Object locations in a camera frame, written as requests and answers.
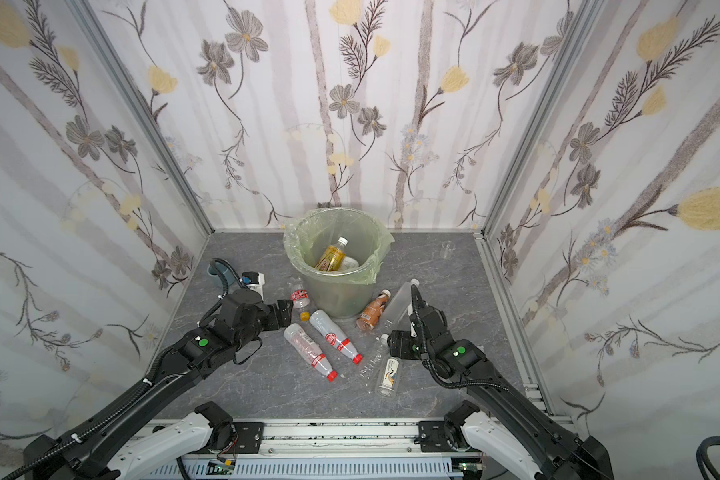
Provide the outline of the yellow red label tea bottle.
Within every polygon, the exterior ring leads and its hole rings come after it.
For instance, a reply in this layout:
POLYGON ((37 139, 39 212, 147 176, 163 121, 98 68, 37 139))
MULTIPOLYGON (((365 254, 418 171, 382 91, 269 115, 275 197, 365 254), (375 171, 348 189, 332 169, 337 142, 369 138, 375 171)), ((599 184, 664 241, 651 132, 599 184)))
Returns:
POLYGON ((348 240, 344 237, 339 237, 335 244, 326 248, 315 265, 315 269, 321 272, 338 271, 344 261, 347 245, 348 240))

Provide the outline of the white label clear bottle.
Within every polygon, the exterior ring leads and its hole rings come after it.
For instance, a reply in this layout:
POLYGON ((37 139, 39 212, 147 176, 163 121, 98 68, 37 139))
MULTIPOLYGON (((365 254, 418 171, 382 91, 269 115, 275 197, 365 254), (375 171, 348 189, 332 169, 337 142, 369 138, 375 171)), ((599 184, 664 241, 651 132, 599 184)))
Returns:
POLYGON ((353 269, 357 269, 358 267, 359 267, 359 262, 357 260, 355 260, 352 257, 345 256, 339 267, 339 271, 353 270, 353 269))

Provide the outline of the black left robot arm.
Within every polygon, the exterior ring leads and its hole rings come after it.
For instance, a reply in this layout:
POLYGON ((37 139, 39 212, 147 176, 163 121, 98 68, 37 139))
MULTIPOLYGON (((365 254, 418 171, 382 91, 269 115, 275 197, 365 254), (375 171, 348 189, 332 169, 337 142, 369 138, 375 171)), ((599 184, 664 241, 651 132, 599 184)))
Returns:
POLYGON ((262 345, 263 332, 290 325, 291 300, 267 305, 227 261, 214 258, 209 267, 222 293, 197 327, 158 353, 143 378, 98 413, 55 439, 33 440, 24 449, 24 464, 8 479, 112 477, 110 460, 165 407, 226 363, 246 363, 238 353, 251 341, 262 345))

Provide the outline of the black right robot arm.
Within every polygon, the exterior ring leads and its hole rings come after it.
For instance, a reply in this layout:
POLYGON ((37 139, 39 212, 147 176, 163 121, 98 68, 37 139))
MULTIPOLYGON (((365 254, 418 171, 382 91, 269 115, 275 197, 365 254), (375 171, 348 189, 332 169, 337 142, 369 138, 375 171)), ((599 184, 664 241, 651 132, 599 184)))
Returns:
POLYGON ((390 354, 420 361, 439 386, 464 389, 477 410, 457 427, 468 446, 493 457, 519 478, 612 479, 605 446, 582 439, 535 406, 467 339, 456 340, 442 310, 410 287, 407 330, 395 330, 390 354))

